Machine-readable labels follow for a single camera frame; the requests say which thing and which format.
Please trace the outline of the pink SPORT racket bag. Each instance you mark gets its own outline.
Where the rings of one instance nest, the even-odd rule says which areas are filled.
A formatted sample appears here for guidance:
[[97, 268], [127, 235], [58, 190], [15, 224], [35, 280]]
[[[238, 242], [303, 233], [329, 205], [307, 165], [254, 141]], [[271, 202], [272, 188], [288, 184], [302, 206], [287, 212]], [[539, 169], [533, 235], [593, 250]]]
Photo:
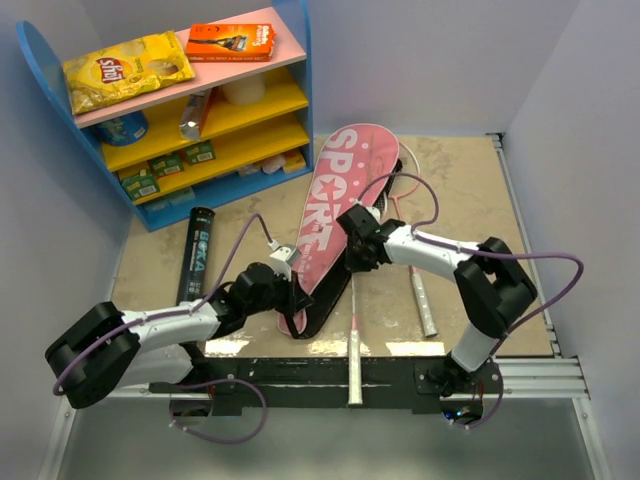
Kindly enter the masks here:
[[359, 199], [373, 206], [389, 185], [381, 175], [400, 169], [399, 141], [387, 128], [356, 123], [335, 131], [322, 145], [305, 201], [296, 246], [301, 252], [294, 270], [313, 304], [291, 320], [280, 317], [278, 327], [294, 339], [310, 339], [322, 329], [345, 291], [347, 237], [338, 217]]

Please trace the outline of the pink badminton racket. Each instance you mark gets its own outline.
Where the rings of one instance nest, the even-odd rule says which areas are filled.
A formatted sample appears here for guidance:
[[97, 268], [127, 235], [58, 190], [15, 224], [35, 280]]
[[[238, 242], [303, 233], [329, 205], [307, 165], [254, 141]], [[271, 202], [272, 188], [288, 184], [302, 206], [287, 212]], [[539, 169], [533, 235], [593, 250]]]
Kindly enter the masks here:
[[[416, 177], [420, 177], [421, 167], [413, 151], [403, 142], [399, 142], [399, 146], [401, 150], [403, 150], [405, 153], [408, 154], [409, 159], [413, 163], [414, 170], [415, 170], [414, 175]], [[390, 200], [394, 207], [396, 216], [399, 220], [404, 220], [404, 215], [400, 208], [400, 201], [410, 196], [411, 194], [413, 194], [416, 191], [416, 189], [419, 187], [419, 185], [420, 185], [420, 182], [415, 180], [413, 185], [408, 189], [406, 189], [404, 192], [390, 195]], [[419, 314], [419, 318], [421, 321], [424, 337], [433, 338], [438, 334], [438, 330], [437, 330], [433, 315], [431, 313], [426, 288], [422, 281], [421, 274], [419, 270], [413, 266], [409, 266], [408, 271], [409, 271], [411, 286], [413, 289], [413, 296], [416, 303], [416, 308]]]
[[361, 338], [357, 316], [357, 295], [355, 277], [351, 277], [352, 318], [348, 341], [348, 405], [363, 404], [362, 372], [361, 372]]

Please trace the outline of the black BOKA shuttlecock tube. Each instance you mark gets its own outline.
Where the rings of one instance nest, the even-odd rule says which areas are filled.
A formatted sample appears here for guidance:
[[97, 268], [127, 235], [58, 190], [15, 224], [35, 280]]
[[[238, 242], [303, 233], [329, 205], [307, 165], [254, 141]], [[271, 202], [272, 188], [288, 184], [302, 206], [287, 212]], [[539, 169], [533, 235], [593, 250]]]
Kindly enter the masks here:
[[204, 295], [209, 245], [215, 212], [206, 207], [190, 211], [176, 303], [194, 301]]

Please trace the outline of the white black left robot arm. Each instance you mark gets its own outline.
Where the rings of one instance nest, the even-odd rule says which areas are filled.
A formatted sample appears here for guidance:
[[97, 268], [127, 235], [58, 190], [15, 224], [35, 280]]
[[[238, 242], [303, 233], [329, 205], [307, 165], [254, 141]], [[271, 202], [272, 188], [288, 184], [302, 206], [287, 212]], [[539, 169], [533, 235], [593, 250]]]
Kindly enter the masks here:
[[291, 319], [313, 303], [295, 271], [285, 274], [259, 262], [218, 286], [209, 299], [145, 312], [98, 303], [45, 351], [56, 377], [53, 394], [76, 409], [87, 408], [115, 390], [146, 353], [225, 337], [262, 312]]

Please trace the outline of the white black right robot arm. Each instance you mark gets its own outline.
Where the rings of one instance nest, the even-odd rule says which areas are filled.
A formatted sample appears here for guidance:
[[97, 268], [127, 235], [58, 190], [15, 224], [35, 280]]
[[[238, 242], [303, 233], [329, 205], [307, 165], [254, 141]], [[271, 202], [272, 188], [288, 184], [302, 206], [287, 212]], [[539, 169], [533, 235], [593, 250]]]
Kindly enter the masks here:
[[504, 241], [458, 242], [430, 235], [400, 220], [379, 222], [357, 204], [337, 223], [347, 237], [346, 269], [372, 271], [383, 264], [415, 267], [458, 288], [469, 325], [425, 378], [442, 397], [469, 392], [499, 342], [537, 299], [532, 280]]

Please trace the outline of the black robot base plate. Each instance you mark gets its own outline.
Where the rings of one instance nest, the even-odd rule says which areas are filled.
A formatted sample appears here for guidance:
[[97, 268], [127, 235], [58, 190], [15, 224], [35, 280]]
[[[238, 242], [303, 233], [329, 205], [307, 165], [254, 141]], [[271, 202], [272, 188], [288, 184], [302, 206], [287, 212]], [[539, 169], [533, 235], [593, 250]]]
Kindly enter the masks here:
[[[362, 408], [440, 414], [459, 424], [491, 415], [483, 402], [502, 399], [504, 380], [488, 361], [468, 389], [442, 397], [425, 374], [444, 357], [365, 357], [361, 360]], [[154, 394], [194, 394], [212, 404], [215, 415], [238, 415], [259, 407], [259, 395], [270, 408], [340, 409], [348, 406], [348, 360], [340, 357], [200, 359], [196, 369], [176, 385], [153, 382]]]

